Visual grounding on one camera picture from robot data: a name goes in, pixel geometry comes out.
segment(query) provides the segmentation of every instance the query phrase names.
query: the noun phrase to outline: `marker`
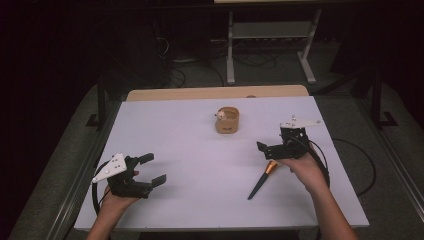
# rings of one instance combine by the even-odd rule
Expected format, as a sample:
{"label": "marker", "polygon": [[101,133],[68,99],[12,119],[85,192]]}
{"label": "marker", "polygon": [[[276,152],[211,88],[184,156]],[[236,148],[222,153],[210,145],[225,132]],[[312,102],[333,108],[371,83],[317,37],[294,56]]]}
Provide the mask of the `marker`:
{"label": "marker", "polygon": [[278,167],[278,163],[274,160],[269,161],[268,165],[266,166],[264,174],[262,174],[261,178],[259,179],[258,183],[256,183],[256,186],[253,188],[252,193],[250,193],[247,200],[250,200],[255,196],[256,192],[259,190],[259,188],[262,187],[264,182],[267,180],[268,176]]}

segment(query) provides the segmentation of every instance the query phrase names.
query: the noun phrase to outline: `wooden table edge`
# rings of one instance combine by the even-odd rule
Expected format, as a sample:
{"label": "wooden table edge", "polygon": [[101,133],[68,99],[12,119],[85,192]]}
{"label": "wooden table edge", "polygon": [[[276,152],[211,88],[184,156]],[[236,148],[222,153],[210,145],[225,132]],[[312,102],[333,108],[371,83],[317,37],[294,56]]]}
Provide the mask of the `wooden table edge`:
{"label": "wooden table edge", "polygon": [[309,96],[303,85],[240,86],[177,89],[142,89],[128,93],[126,101],[220,99]]}

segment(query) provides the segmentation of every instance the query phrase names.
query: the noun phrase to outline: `floor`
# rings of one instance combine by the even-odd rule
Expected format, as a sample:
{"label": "floor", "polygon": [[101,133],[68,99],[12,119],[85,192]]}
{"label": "floor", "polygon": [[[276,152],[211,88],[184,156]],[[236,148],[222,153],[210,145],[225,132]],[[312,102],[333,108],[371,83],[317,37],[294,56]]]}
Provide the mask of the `floor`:
{"label": "floor", "polygon": [[[167,87],[226,86],[225,51],[222,51],[225,41],[217,40],[213,44],[216,46],[212,48],[214,57],[210,61],[184,52],[175,54],[178,57],[174,58],[172,80]],[[301,48],[302,41],[276,44],[283,47],[275,47],[275,43],[262,44],[267,45],[255,48],[256,43],[239,43],[235,63],[236,86],[302,84],[312,93],[343,77],[329,72],[339,47],[337,41],[313,44],[308,59],[317,79],[315,85],[306,83],[297,60],[296,51]],[[422,203],[420,193],[424,191],[424,176],[421,174],[424,163],[420,161],[424,156],[423,131],[405,110],[396,92],[387,85],[383,85],[382,112],[391,113],[397,126],[376,128],[369,117],[369,94],[361,99],[350,95],[354,83],[354,80],[348,82],[331,93],[315,96],[315,99],[370,222],[369,227],[355,231],[360,239],[422,239],[424,218],[419,204]],[[105,126],[111,126],[111,119],[118,109],[119,102],[107,101]],[[96,113],[95,86],[87,92],[71,119],[11,239],[85,238],[86,232],[73,229],[72,224],[79,213],[78,203],[85,197],[93,174],[91,163],[110,131],[108,127],[98,131],[96,127],[86,125],[90,116]],[[300,237],[314,239],[314,234],[303,231]],[[138,237],[139,233],[134,232],[112,235],[112,239]],[[281,238],[270,236],[268,239]]]}

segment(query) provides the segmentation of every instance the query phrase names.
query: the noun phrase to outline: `wire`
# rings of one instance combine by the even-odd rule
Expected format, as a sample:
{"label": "wire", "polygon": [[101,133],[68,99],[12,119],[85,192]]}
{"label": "wire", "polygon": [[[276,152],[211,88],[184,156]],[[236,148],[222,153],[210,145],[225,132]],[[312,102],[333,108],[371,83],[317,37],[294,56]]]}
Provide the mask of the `wire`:
{"label": "wire", "polygon": [[[106,166],[106,164],[108,162],[109,161],[106,161],[102,165],[100,165],[100,167],[97,168],[97,171],[96,171],[96,173],[95,173],[94,176],[96,176],[102,170],[102,168],[104,166]],[[97,183],[92,183],[91,184],[91,196],[92,196],[92,199],[93,199],[94,210],[96,211],[96,214],[98,215],[99,214],[99,211],[100,211],[100,203],[99,203],[98,197],[97,197]]]}
{"label": "wire", "polygon": [[217,39],[217,40],[211,40],[211,58],[217,58],[217,57],[221,57],[224,56],[227,51],[228,51],[228,42],[226,39]]}
{"label": "wire", "polygon": [[166,40],[166,38],[157,37],[156,39],[157,39],[157,40],[162,40],[162,41],[164,41],[164,42],[166,43],[165,50],[163,50],[163,53],[161,53],[161,55],[162,55],[163,57],[165,57],[166,53],[167,53],[167,52],[168,52],[168,50],[169,50],[169,42],[168,42],[168,40]]}
{"label": "wire", "polygon": [[100,199],[99,204],[103,202],[103,199],[106,197],[106,195],[110,192],[110,189],[107,190],[107,192],[105,194],[103,194],[102,199]]}
{"label": "wire", "polygon": [[359,193],[356,194],[356,196],[361,196],[364,195],[365,193],[367,193],[375,184],[375,181],[377,180],[377,168],[375,167],[374,161],[372,160],[372,158],[358,145],[351,143],[349,141],[343,140],[343,139],[339,139],[339,138],[331,138],[334,141],[340,141],[340,142],[344,142],[347,143],[355,148],[357,148],[359,151],[361,151],[365,157],[368,159],[369,163],[371,164],[372,167],[372,180],[371,183],[368,185],[368,187],[366,187],[364,190],[360,191]]}
{"label": "wire", "polygon": [[[169,74],[171,75],[171,78],[175,78],[176,80],[181,81],[181,83],[180,83],[180,84],[177,84],[175,81],[173,81],[173,80],[171,79],[170,83],[171,83],[171,82],[173,82],[173,83],[176,85],[176,87],[177,87],[177,88],[181,88],[182,86],[184,86],[184,87],[185,87],[185,82],[186,82],[186,79],[187,79],[187,77],[186,77],[185,73],[184,73],[183,71],[181,71],[181,70],[179,70],[179,69],[175,68],[175,67],[172,67],[172,66],[171,66],[170,68],[171,68],[171,70],[169,70]],[[179,78],[179,77],[175,76],[175,75],[174,75],[174,73],[172,72],[172,70],[177,71],[178,73],[180,73],[180,74],[182,75],[182,78]]]}
{"label": "wire", "polygon": [[327,182],[328,187],[330,187],[330,173],[328,172],[328,168],[326,168],[324,164],[322,163],[318,154],[311,147],[306,146],[303,142],[299,141],[297,138],[291,137],[291,136],[289,136],[289,138],[299,143],[302,147],[306,149],[306,151],[308,151],[309,154],[311,154],[312,158],[315,160],[315,162],[318,164],[318,167],[321,169],[322,175],[324,175],[324,178],[325,178],[325,181]]}
{"label": "wire", "polygon": [[109,59],[113,60],[115,63],[117,63],[125,72],[130,74],[132,77],[136,79],[141,79],[143,84],[149,84],[146,80],[141,78],[138,74],[136,74],[134,71],[132,71],[127,65],[122,63],[118,58],[116,58],[106,47],[102,45],[102,43],[96,38],[95,33],[100,29],[100,26],[104,25],[106,22],[108,22],[112,17],[107,17],[99,21],[93,28],[93,31],[91,32],[89,38],[91,41],[97,43],[94,44],[94,47],[96,50],[101,51],[103,53],[106,53],[106,55],[109,57]]}
{"label": "wire", "polygon": [[222,78],[221,73],[216,70],[215,68],[209,66],[209,65],[201,65],[201,64],[193,64],[193,65],[183,65],[183,66],[174,66],[175,68],[187,68],[187,67],[206,67],[209,69],[212,69],[214,72],[216,72],[219,76],[219,79],[221,80],[221,85],[224,87],[225,83],[224,83],[224,79]]}
{"label": "wire", "polygon": [[257,54],[258,56],[261,56],[264,58],[264,61],[261,63],[257,63],[255,61],[252,61],[249,59],[249,57],[245,57],[244,61],[242,60],[243,57],[239,54],[234,55],[234,59],[239,62],[242,65],[246,65],[246,66],[250,66],[250,67],[257,67],[257,68],[261,68],[261,69],[273,69],[277,66],[277,59],[283,54],[284,51],[287,51],[288,49],[292,48],[298,41],[291,41],[291,44],[288,45],[287,47],[285,47],[284,49],[281,50],[281,53],[279,53],[277,56],[272,56],[271,54],[268,54],[268,56],[266,54],[264,54],[264,49],[259,45],[259,43],[257,43],[257,49],[259,50],[259,53]]}
{"label": "wire", "polygon": [[321,150],[321,148],[318,146],[318,144],[316,144],[315,142],[313,142],[311,140],[309,140],[309,142],[312,143],[312,144],[314,144],[314,146],[319,149],[319,151],[321,152],[322,157],[324,158],[325,168],[327,168],[327,170],[328,170],[327,158],[325,157],[324,152]]}

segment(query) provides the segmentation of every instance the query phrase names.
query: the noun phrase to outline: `forearm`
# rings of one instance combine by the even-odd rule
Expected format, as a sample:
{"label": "forearm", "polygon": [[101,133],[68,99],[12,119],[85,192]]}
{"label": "forearm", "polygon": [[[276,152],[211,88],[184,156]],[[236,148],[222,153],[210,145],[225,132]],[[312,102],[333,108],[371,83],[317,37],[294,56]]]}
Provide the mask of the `forearm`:
{"label": "forearm", "polygon": [[124,211],[106,213],[105,211],[101,210],[93,224],[93,227],[88,233],[87,240],[108,239],[110,233],[115,228],[123,213]]}
{"label": "forearm", "polygon": [[325,240],[357,239],[328,188],[311,193],[318,223]]}

